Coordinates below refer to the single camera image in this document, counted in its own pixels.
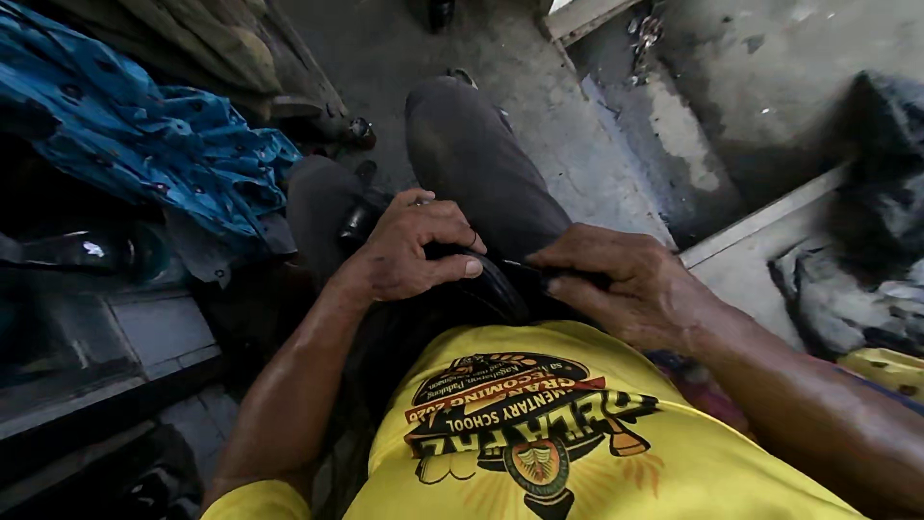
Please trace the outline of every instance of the gray pants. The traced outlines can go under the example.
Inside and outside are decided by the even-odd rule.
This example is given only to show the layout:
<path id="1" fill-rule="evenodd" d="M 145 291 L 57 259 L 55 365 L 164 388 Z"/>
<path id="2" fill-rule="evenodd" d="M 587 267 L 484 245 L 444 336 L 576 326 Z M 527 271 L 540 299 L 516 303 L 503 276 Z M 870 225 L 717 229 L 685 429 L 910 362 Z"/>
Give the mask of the gray pants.
<path id="1" fill-rule="evenodd" d="M 523 258 L 550 244 L 571 220 L 548 193 L 498 109 L 454 78 L 424 81 L 407 97 L 407 152 L 424 189 L 456 201 L 491 254 Z M 335 162 L 311 156 L 292 168 L 287 216 L 301 264 L 319 286 L 347 259 L 337 231 L 362 195 L 359 178 Z M 438 334 L 480 324 L 475 305 L 443 288 L 374 306 L 357 332 L 346 368 L 373 418 L 391 390 Z"/>
<path id="2" fill-rule="evenodd" d="M 450 77 L 426 80 L 407 97 L 405 118 L 407 154 L 420 187 L 456 201 L 492 254 L 520 262 L 571 223 L 481 92 Z M 317 155 L 290 175 L 289 225 L 305 267 L 322 285 L 346 260 L 336 233 L 362 186 Z"/>

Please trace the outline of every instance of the blue fabric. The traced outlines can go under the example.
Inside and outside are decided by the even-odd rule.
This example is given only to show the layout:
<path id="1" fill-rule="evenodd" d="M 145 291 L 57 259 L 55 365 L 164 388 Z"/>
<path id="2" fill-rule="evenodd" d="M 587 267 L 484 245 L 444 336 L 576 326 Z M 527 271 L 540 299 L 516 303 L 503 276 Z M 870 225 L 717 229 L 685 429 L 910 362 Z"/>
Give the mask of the blue fabric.
<path id="1" fill-rule="evenodd" d="M 249 129 L 226 98 L 158 87 L 103 43 L 6 1 L 0 101 L 16 108 L 8 114 L 54 117 L 54 134 L 24 137 L 56 167 L 133 204 L 172 205 L 219 235 L 261 237 L 257 217 L 286 204 L 276 181 L 301 158 L 279 130 Z"/>

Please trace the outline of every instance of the knee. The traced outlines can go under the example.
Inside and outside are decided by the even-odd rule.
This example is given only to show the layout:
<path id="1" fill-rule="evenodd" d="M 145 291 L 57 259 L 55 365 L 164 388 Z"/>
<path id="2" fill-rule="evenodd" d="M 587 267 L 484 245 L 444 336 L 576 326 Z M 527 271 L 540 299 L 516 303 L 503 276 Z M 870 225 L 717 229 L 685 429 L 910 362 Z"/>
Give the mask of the knee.
<path id="1" fill-rule="evenodd" d="M 359 178 L 343 165 L 322 155 L 309 155 L 286 172 L 288 198 L 310 198 L 313 193 L 361 191 Z"/>
<path id="2" fill-rule="evenodd" d="M 428 78 L 418 83 L 407 95 L 405 118 L 410 119 L 415 109 L 424 103 L 445 106 L 450 100 L 457 100 L 475 92 L 471 85 L 450 76 Z"/>

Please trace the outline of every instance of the hand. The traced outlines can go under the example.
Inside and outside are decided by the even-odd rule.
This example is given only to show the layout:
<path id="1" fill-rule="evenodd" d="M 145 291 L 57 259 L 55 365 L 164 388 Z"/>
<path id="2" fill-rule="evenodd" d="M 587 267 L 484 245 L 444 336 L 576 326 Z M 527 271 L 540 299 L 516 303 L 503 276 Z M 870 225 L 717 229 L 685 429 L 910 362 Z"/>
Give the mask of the hand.
<path id="1" fill-rule="evenodd" d="M 447 281 L 478 277 L 482 266 L 473 256 L 427 260 L 423 246 L 431 241 L 488 251 L 458 205 L 434 197 L 420 189 L 396 195 L 366 243 L 331 278 L 334 286 L 371 303 L 403 300 Z"/>
<path id="2" fill-rule="evenodd" d="M 693 333 L 716 330 L 731 308 L 649 235 L 575 224 L 527 261 L 539 268 L 606 274 L 613 281 L 606 291 L 565 275 L 553 279 L 548 292 L 641 350 L 692 355 Z"/>

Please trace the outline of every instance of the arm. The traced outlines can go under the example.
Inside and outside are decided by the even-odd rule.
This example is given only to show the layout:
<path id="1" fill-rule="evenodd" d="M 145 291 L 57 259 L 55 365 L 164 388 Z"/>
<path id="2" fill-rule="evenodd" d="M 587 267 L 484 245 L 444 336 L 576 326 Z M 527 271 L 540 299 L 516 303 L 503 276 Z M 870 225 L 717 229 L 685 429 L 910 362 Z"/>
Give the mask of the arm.
<path id="1" fill-rule="evenodd" d="M 552 280 L 549 293 L 641 349 L 670 348 L 707 366 L 744 410 L 765 446 L 843 496 L 924 514 L 924 417 L 793 351 L 722 302 L 646 235 L 572 226 L 529 261 L 607 274 Z"/>
<path id="2" fill-rule="evenodd" d="M 454 203 L 414 205 L 432 198 L 423 190 L 399 193 L 366 244 L 324 286 L 250 387 L 204 506 L 232 489 L 272 478 L 288 482 L 307 500 L 308 470 L 321 450 L 357 327 L 372 302 L 409 298 L 481 274 L 481 263 L 471 256 L 426 259 L 423 245 L 430 241 L 486 252 Z"/>

